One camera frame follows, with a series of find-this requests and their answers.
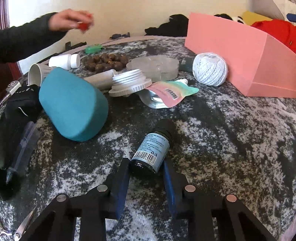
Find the scissors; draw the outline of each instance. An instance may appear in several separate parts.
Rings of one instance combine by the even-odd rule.
[[[5,234],[6,236],[13,236],[15,241],[19,241],[22,235],[26,232],[26,229],[33,217],[33,213],[35,208],[28,214],[28,216],[23,220],[21,225],[18,227],[16,231],[6,231],[3,227],[3,224],[0,222],[0,235]]]

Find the gray speckled blanket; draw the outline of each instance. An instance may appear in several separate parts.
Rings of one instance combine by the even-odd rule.
[[[104,52],[130,58],[195,56],[180,38],[117,46],[121,49]],[[80,77],[92,75],[83,66],[73,72]],[[41,138],[22,189],[13,200],[0,201],[6,227],[16,229],[35,205],[40,213],[59,193],[77,196],[102,183],[122,157],[133,156],[157,120],[171,118],[179,134],[169,152],[176,170],[205,191],[236,194],[279,238],[296,209],[295,100],[244,97],[228,82],[209,87],[186,72],[179,72],[178,78],[187,78],[189,86],[200,91],[170,109],[151,109],[135,94],[110,98],[106,93],[108,121],[87,142],[63,138],[42,114],[37,122]],[[151,182],[131,178],[122,218],[106,223],[108,240],[187,240],[186,221],[169,215],[161,176]],[[1,236],[0,240],[11,239]]]

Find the brown nut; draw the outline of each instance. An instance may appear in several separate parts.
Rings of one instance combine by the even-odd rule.
[[[122,63],[120,63],[120,62],[115,62],[115,63],[113,64],[113,68],[114,68],[116,71],[121,71],[121,70],[123,69],[123,65],[122,65]]]
[[[122,57],[120,58],[120,62],[122,63],[123,67],[126,67],[127,63],[128,63],[128,58],[124,55],[122,55]]]
[[[94,56],[94,61],[95,63],[99,63],[101,61],[101,56],[100,55]]]
[[[84,62],[84,66],[87,68],[87,66],[89,66],[92,63],[93,62],[91,60],[87,60],[86,62]]]
[[[105,58],[109,58],[109,56],[106,53],[102,54],[101,56],[101,59],[105,59]]]
[[[111,66],[112,69],[114,69],[114,63],[115,63],[115,62],[113,62],[113,61],[108,62],[108,64],[110,64],[110,66]]]
[[[103,64],[103,66],[104,66],[104,71],[108,71],[108,70],[112,69],[111,64]]]
[[[115,62],[120,62],[120,58],[121,58],[121,55],[118,54],[118,55],[115,56],[114,61],[115,61]]]
[[[109,54],[109,58],[110,58],[112,61],[115,60],[115,57],[116,57],[115,54],[113,54],[113,53],[112,53],[112,54]]]
[[[89,58],[87,59],[87,61],[90,62],[90,63],[94,63],[94,58],[93,58],[93,57],[89,57]]]
[[[109,62],[112,62],[112,60],[110,59],[110,58],[105,58],[105,59],[103,59],[103,61],[104,61],[104,63],[109,63]]]
[[[85,64],[87,63],[87,61],[88,61],[88,58],[83,58],[83,59],[81,60],[81,63],[82,63],[83,65],[85,65]]]
[[[95,71],[95,68],[96,68],[96,63],[90,63],[88,70],[94,72]]]
[[[95,68],[96,73],[102,73],[104,71],[104,65],[103,64],[97,64]]]

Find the blue object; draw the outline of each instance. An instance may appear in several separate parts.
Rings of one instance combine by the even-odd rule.
[[[294,23],[296,23],[296,14],[288,13],[288,14],[287,14],[287,19],[288,19],[290,22],[294,22]]]
[[[119,220],[123,213],[130,179],[129,164],[130,160],[128,158],[122,158],[117,173],[112,176],[112,187],[107,185],[108,188],[111,189],[109,196],[109,210],[115,210],[114,216],[109,218]]]
[[[165,193],[168,201],[168,210],[170,214],[174,217],[176,215],[176,196],[175,190],[172,184],[172,177],[170,175],[169,166],[166,161],[163,164],[164,172],[163,172],[163,179],[165,183]]]
[[[55,68],[44,79],[39,100],[60,134],[73,141],[94,137],[108,115],[102,92],[62,68]]]

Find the human hand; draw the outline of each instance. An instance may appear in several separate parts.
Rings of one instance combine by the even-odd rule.
[[[88,11],[67,9],[53,15],[48,22],[51,31],[68,31],[77,28],[79,22],[94,24],[94,19]]]

